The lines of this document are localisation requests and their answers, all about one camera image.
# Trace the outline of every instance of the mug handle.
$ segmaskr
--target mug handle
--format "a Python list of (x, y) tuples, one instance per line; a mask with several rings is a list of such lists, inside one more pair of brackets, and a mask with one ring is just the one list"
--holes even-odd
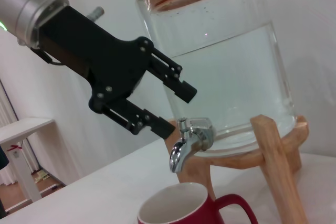
[(245, 213), (251, 221), (251, 224), (258, 224), (257, 217), (243, 197), (237, 194), (229, 194), (215, 200), (215, 205), (218, 210), (233, 204), (240, 205), (244, 209)]

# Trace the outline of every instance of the floor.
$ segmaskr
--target floor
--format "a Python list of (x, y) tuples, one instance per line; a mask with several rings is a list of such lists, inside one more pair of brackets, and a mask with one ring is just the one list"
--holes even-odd
[[(35, 179), (36, 177), (38, 177), (38, 175), (33, 174), (32, 177), (33, 179)], [(37, 185), (38, 190), (42, 191), (54, 184), (58, 185), (59, 183), (53, 178), (49, 177), (45, 180), (41, 180), (36, 185)], [(45, 194), (43, 194), (43, 197), (46, 197), (47, 195), (54, 193), (55, 191), (58, 191), (60, 189), (62, 189), (62, 186), (58, 186), (57, 188), (54, 188), (53, 190), (46, 192)], [(21, 191), (20, 185), (18, 183), (15, 183), (9, 186), (0, 185), (0, 199), (4, 205), (4, 208), (8, 209), (24, 201), (26, 198)], [(10, 214), (12, 214), (13, 212), (16, 212), (17, 210), (20, 210), (21, 208), (10, 211)]]

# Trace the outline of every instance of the white wall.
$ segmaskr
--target white wall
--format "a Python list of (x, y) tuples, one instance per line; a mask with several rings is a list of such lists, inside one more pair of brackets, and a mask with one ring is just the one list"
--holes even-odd
[[(106, 10), (98, 24), (120, 39), (143, 35), (135, 0), (70, 0), (83, 14)], [(336, 156), (336, 2), (268, 0), (296, 110), (310, 122), (302, 150)], [(31, 138), (41, 164), (65, 183), (113, 162), (157, 137), (137, 137), (87, 107), (88, 84), (65, 67), (54, 67), (0, 31), (0, 78), (20, 118), (54, 118), (54, 129)], [(132, 101), (170, 118), (163, 89), (146, 76)]]

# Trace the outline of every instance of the red mug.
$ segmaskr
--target red mug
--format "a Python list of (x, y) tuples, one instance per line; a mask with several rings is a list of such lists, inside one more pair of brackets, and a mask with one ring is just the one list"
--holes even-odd
[(230, 194), (213, 201), (205, 186), (181, 183), (167, 187), (149, 198), (138, 212), (138, 224), (224, 224), (219, 210), (237, 204), (251, 224), (258, 224), (248, 203)]

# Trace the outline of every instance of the white table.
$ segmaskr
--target white table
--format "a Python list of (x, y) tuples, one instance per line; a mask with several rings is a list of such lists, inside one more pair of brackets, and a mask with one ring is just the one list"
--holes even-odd
[(42, 197), (31, 177), (31, 172), (24, 156), (18, 148), (8, 152), (6, 150), (11, 149), (11, 145), (16, 145), (52, 122), (53, 120), (51, 119), (25, 118), (0, 128), (1, 148), (7, 153), (9, 162), (13, 164), (15, 175), (23, 194), (26, 199), (31, 199), (33, 202), (42, 199)]
[[(310, 224), (336, 223), (336, 158), (303, 154), (302, 162), (297, 185)], [(216, 196), (240, 194), (250, 203), (260, 224), (280, 223), (259, 168), (212, 167), (211, 172)], [(163, 140), (158, 140), (7, 216), (0, 223), (133, 224), (142, 202), (178, 182), (176, 175), (169, 171), (169, 155)], [(230, 206), (221, 213), (226, 224), (249, 223), (239, 207)]]

